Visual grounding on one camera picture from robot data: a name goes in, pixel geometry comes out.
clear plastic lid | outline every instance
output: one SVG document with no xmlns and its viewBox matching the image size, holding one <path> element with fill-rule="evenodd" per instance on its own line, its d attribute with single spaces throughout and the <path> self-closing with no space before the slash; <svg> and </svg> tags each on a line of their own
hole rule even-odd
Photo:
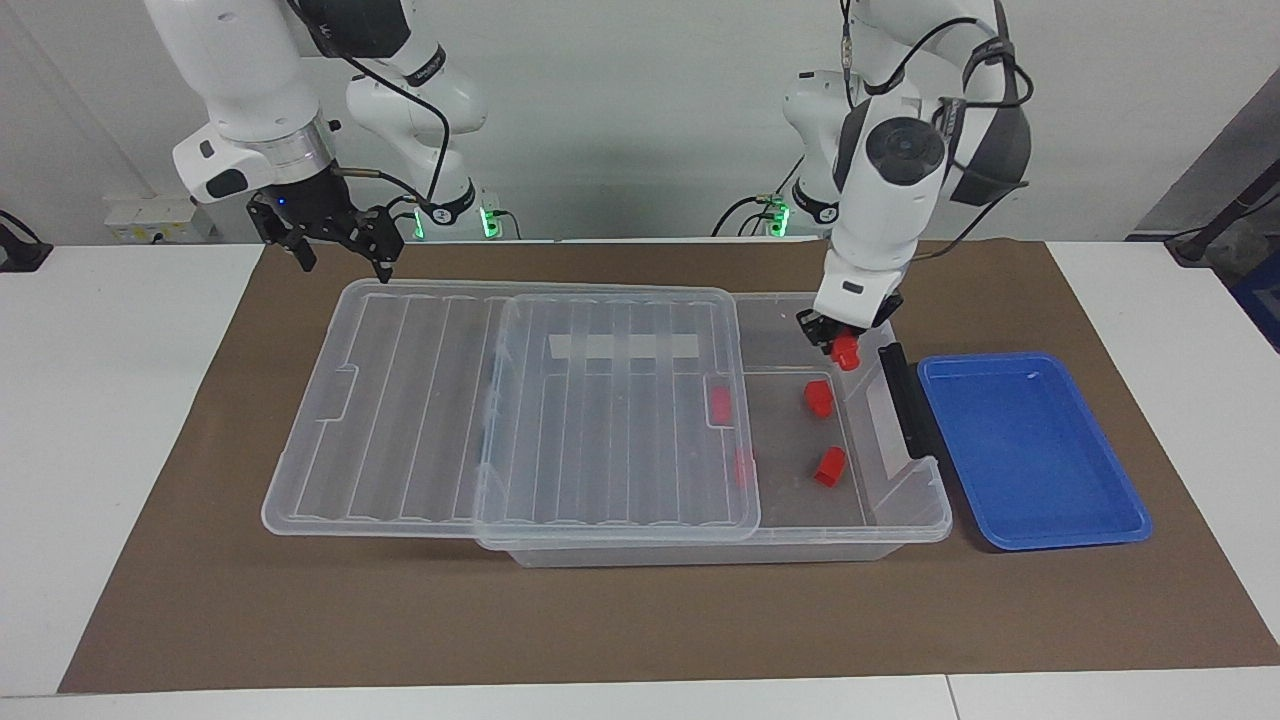
<svg viewBox="0 0 1280 720">
<path fill-rule="evenodd" d="M 732 542 L 759 527 L 727 292 L 522 295 L 495 351 L 480 538 Z"/>
<path fill-rule="evenodd" d="M 334 310 L 262 521 L 732 542 L 760 516 L 745 398 L 718 290 L 360 281 Z"/>
</svg>

red object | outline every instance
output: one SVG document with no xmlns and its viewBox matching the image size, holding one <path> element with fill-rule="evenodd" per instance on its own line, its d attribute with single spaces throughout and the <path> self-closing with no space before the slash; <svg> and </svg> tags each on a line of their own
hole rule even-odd
<svg viewBox="0 0 1280 720">
<path fill-rule="evenodd" d="M 836 409 L 836 396 L 831 393 L 831 383 L 827 380 L 813 380 L 804 386 L 804 401 L 813 414 L 827 419 Z"/>
<path fill-rule="evenodd" d="M 858 369 L 858 338 L 851 333 L 842 334 L 831 342 L 831 359 L 841 370 Z"/>
<path fill-rule="evenodd" d="M 713 425 L 732 425 L 733 424 L 733 398 L 728 395 L 728 388 L 724 386 L 717 386 L 712 388 L 712 424 Z"/>
<path fill-rule="evenodd" d="M 827 452 L 822 456 L 822 462 L 818 462 L 818 471 L 814 473 L 813 479 L 833 488 L 836 487 L 836 483 L 840 482 L 840 477 L 844 474 L 845 451 L 838 447 L 828 447 Z"/>
</svg>

blue tray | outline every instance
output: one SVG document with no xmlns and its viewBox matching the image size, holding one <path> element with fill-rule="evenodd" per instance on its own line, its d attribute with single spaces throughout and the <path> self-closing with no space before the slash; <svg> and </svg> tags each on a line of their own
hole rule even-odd
<svg viewBox="0 0 1280 720">
<path fill-rule="evenodd" d="M 1138 542 L 1151 516 L 1060 360 L 1038 352 L 920 363 L 978 528 L 1002 550 Z"/>
</svg>

black cable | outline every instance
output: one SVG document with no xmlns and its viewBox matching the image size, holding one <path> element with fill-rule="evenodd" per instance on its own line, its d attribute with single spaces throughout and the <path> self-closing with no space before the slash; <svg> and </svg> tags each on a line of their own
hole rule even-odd
<svg viewBox="0 0 1280 720">
<path fill-rule="evenodd" d="M 387 211 L 390 213 L 401 202 L 417 202 L 417 197 L 415 197 L 416 195 L 416 192 L 413 195 L 397 195 L 396 200 L 387 204 Z"/>
<path fill-rule="evenodd" d="M 840 0 L 840 14 L 845 18 L 844 27 L 840 28 L 840 68 L 845 76 L 845 101 L 849 102 L 849 109 L 854 109 L 854 69 L 852 69 L 852 45 L 854 40 L 849 36 L 849 8 L 852 0 Z"/>
<path fill-rule="evenodd" d="M 982 219 L 987 217 L 987 213 L 991 213 L 992 210 L 995 210 L 996 205 L 1000 205 L 1000 201 L 1004 200 L 1004 199 L 1006 199 L 1006 197 L 1009 197 L 1007 192 L 1004 193 L 1004 195 L 1001 195 L 1000 197 L 992 200 L 986 208 L 982 209 L 980 213 L 978 213 L 978 215 L 969 223 L 968 227 L 965 227 L 965 229 L 960 231 L 960 234 L 957 234 L 955 240 L 952 240 L 951 242 L 947 243 L 946 247 L 943 247 L 942 250 L 938 250 L 936 252 L 929 252 L 929 254 L 925 254 L 925 255 L 916 255 L 915 258 L 911 258 L 911 261 L 916 263 L 916 261 L 920 261 L 920 260 L 933 260 L 934 258 L 942 258 L 947 252 L 951 252 L 952 250 L 955 250 L 956 247 L 959 247 L 960 246 L 960 241 L 963 241 L 964 238 L 969 237 L 969 233 L 973 232 L 973 228 L 978 227 L 978 223 L 980 223 Z"/>
<path fill-rule="evenodd" d="M 439 120 L 440 120 L 440 128 L 443 129 L 443 133 L 440 136 L 440 150 L 439 150 L 439 154 L 435 158 L 435 169 L 431 170 L 431 184 L 426 188 L 426 202 L 425 202 L 425 205 L 430 205 L 431 200 L 435 197 L 435 186 L 439 184 L 439 182 L 440 182 L 440 172 L 444 169 L 444 154 L 449 149 L 449 136 L 451 136 L 449 119 L 445 118 L 444 113 L 442 113 L 440 109 L 436 108 L 435 105 L 431 105 L 430 102 L 428 102 L 426 100 L 422 100 L 417 95 L 413 95 L 412 92 L 408 92 L 407 90 L 402 88 L 401 86 L 396 85 L 394 82 L 387 79 L 385 77 L 383 77 L 383 76 L 380 76 L 378 73 L 375 73 L 367 65 L 365 65 L 360 60 L 352 58 L 349 53 L 347 53 L 342 47 L 338 47 L 333 42 L 333 40 L 328 37 L 328 35 L 325 33 L 324 28 L 321 28 L 319 24 L 316 24 L 315 20 L 312 20 L 310 17 L 307 17 L 307 14 L 302 10 L 302 6 L 298 5 L 298 0 L 285 0 L 285 4 L 289 6 L 291 10 L 293 10 L 293 14 L 297 15 L 297 18 L 300 20 L 302 20 L 302 24 L 305 24 L 307 27 L 307 29 L 311 32 L 311 36 L 315 38 L 315 41 L 319 42 L 319 44 L 321 44 L 321 45 L 325 45 L 326 49 L 332 54 L 337 55 L 338 58 L 342 58 L 343 60 L 346 60 L 346 63 L 348 65 L 351 65 L 351 67 L 356 68 L 357 70 L 365 73 L 366 76 L 371 77 L 375 82 L 378 82 L 383 87 L 390 90 L 392 92 L 399 95 L 401 97 L 404 97 L 410 102 L 413 102 L 415 105 L 419 105 L 419 106 L 424 108 L 425 110 L 428 110 L 429 113 L 431 113 L 433 115 L 435 115 L 436 118 L 439 118 Z M 415 196 L 419 195 L 416 191 L 413 191 L 412 193 Z"/>
<path fill-rule="evenodd" d="M 1021 188 L 1024 188 L 1024 187 L 1027 187 L 1027 186 L 1030 184 L 1027 181 L 1009 182 L 1009 181 L 1005 181 L 1005 179 L 993 178 L 991 176 L 979 173 L 978 170 L 970 169 L 969 165 L 965 165 L 965 164 L 960 163 L 960 160 L 956 160 L 955 155 L 952 155 L 951 158 L 948 158 L 947 163 L 950 164 L 950 167 L 960 170 L 965 176 L 969 176 L 972 178 L 978 178 L 982 182 L 991 183 L 991 184 L 995 184 L 995 186 L 1004 186 L 1005 187 L 1005 195 L 1009 195 L 1010 192 L 1012 192 L 1015 190 L 1021 190 Z"/>
<path fill-rule="evenodd" d="M 804 163 L 804 155 L 800 155 L 800 159 L 796 160 L 796 164 L 791 165 L 791 172 L 787 173 L 787 177 L 782 178 L 782 182 L 778 183 L 778 187 L 773 191 L 773 195 L 782 193 L 782 188 L 785 188 L 787 183 L 791 182 L 791 178 L 796 174 L 796 170 L 800 169 L 800 163 Z M 760 229 L 760 220 L 756 220 L 755 227 L 751 228 L 751 234 L 754 236 L 756 232 L 759 232 L 759 229 Z"/>
<path fill-rule="evenodd" d="M 9 220 L 10 223 L 13 223 L 13 227 L 27 233 L 27 236 L 31 237 L 31 240 L 36 241 L 36 245 L 44 245 L 44 242 L 40 240 L 40 236 L 36 234 L 36 231 L 31 229 L 31 227 L 27 225 L 27 223 L 19 220 L 13 213 L 9 213 L 8 210 L 0 210 L 0 218 Z"/>
<path fill-rule="evenodd" d="M 977 102 L 965 102 L 965 108 L 1018 108 L 1025 104 L 1028 100 L 1032 99 L 1032 95 L 1036 95 L 1036 83 L 1032 82 L 1032 76 L 1027 74 L 1027 70 L 1024 70 L 1023 67 L 1019 65 L 1018 63 L 1014 63 L 1014 72 L 1018 73 L 1018 77 L 1023 78 L 1023 85 L 1027 86 L 1027 92 L 1023 94 L 1023 96 L 1018 97 L 1016 100 L 1007 100 L 1007 101 L 980 100 Z"/>
<path fill-rule="evenodd" d="M 372 169 L 372 168 L 342 168 L 342 167 L 339 167 L 337 172 L 338 172 L 339 176 L 342 176 L 344 178 L 365 178 L 365 179 L 387 181 L 387 182 L 394 184 L 396 187 L 403 190 L 404 192 L 412 195 L 413 200 L 420 206 L 422 206 L 422 208 L 429 208 L 430 206 L 430 201 L 426 197 L 422 197 L 422 195 L 419 193 L 419 191 L 413 190 L 413 186 L 408 184 L 407 182 L 399 179 L 398 177 L 396 177 L 396 176 L 393 176 L 390 173 L 384 173 L 383 170 L 378 170 L 378 169 Z M 394 208 L 397 202 L 402 202 L 402 201 L 403 201 L 403 197 L 397 197 L 396 200 L 392 200 L 390 204 L 387 205 L 387 210 L 390 211 L 390 209 Z"/>
<path fill-rule="evenodd" d="M 760 222 L 762 220 L 768 220 L 772 217 L 773 217 L 773 213 L 756 213 L 756 214 L 749 217 L 748 219 L 742 220 L 742 224 L 737 228 L 737 236 L 742 237 L 742 233 L 746 232 L 746 223 L 750 223 L 751 220 L 755 220 L 755 227 L 751 228 L 751 236 L 754 237 L 755 233 L 756 233 L 756 231 L 760 228 Z"/>
<path fill-rule="evenodd" d="M 756 200 L 756 197 L 754 195 L 750 195 L 750 196 L 744 197 L 744 199 L 739 200 L 737 202 L 730 205 L 728 210 L 724 210 L 724 214 L 721 215 L 721 219 L 716 222 L 716 229 L 712 231 L 712 237 L 716 237 L 716 236 L 719 234 L 719 229 L 722 227 L 724 227 L 724 220 L 728 220 L 730 215 L 732 215 L 735 211 L 737 211 L 739 208 L 741 208 L 744 205 L 750 205 L 751 202 L 759 202 L 759 200 Z"/>
<path fill-rule="evenodd" d="M 1248 218 L 1249 215 L 1261 211 L 1267 205 L 1271 205 L 1272 202 L 1275 202 L 1277 197 L 1280 197 L 1280 192 L 1272 195 L 1271 197 L 1263 200 L 1262 202 L 1258 202 L 1257 205 L 1254 205 L 1253 208 L 1249 208 L 1244 213 L 1240 213 L 1240 217 L 1236 218 L 1236 219 L 1234 219 L 1234 220 L 1231 220 L 1231 224 L 1235 224 L 1236 222 L 1243 220 L 1244 218 Z M 1170 240 L 1178 240 L 1179 237 L 1183 237 L 1183 236 L 1188 236 L 1188 234 L 1192 234 L 1192 233 L 1201 232 L 1202 229 L 1204 229 L 1207 227 L 1208 227 L 1208 224 L 1203 224 L 1203 225 L 1201 225 L 1198 228 L 1190 228 L 1190 229 L 1187 229 L 1187 231 L 1183 231 L 1183 232 L 1179 232 L 1179 233 L 1165 236 L 1165 242 L 1169 242 Z"/>
<path fill-rule="evenodd" d="M 511 218 L 511 224 L 516 225 L 516 240 L 525 240 L 524 233 L 520 232 L 520 218 L 516 217 L 511 210 L 494 210 L 494 218 Z"/>
<path fill-rule="evenodd" d="M 952 18 L 945 23 L 938 23 L 937 26 L 933 27 L 933 29 L 924 33 L 924 37 L 915 41 L 915 45 L 913 45 L 911 49 L 906 51 L 906 55 L 902 58 L 902 60 L 897 64 L 896 68 L 893 68 L 893 72 L 892 74 L 888 76 L 888 79 L 886 79 L 879 85 L 870 85 L 865 79 L 863 79 L 863 90 L 867 91 L 867 95 L 884 95 L 890 90 L 897 87 L 897 83 L 902 82 L 902 77 L 906 74 L 906 64 L 911 61 L 911 58 L 920 50 L 920 47 L 923 47 L 924 44 L 928 42 L 929 40 L 933 40 L 933 36 L 938 35 L 940 32 L 960 24 L 978 24 L 978 18 Z"/>
</svg>

white wall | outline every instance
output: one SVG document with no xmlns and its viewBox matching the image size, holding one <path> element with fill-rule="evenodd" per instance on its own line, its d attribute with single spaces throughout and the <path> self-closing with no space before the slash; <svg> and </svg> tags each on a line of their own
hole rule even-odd
<svg viewBox="0 0 1280 720">
<path fill-rule="evenodd" d="M 0 0 L 0 208 L 55 245 L 108 242 L 113 191 L 150 188 Z"/>
<path fill-rule="evenodd" d="M 202 123 L 202 106 L 142 1 L 4 1 L 146 182 L 180 193 L 169 149 Z M 772 190 L 799 155 L 781 114 L 788 79 L 837 61 L 835 0 L 420 1 L 449 60 L 490 100 L 489 124 L 460 146 L 530 236 L 709 232 L 731 200 Z M 1123 238 L 1280 65 L 1274 0 L 1006 8 L 1037 82 L 1032 187 L 982 234 Z M 346 119 L 351 73 L 337 60 L 306 65 L 329 115 Z M 934 82 L 931 70 L 945 65 L 932 58 L 913 69 L 928 90 L 956 90 Z M 344 163 L 403 169 L 380 141 L 346 126 Z M 392 195 L 353 182 L 361 200 Z M 0 197 L 10 183 L 0 179 Z M 239 208 L 216 214 L 247 227 Z M 945 208 L 927 234 L 954 233 L 970 215 Z"/>
</svg>

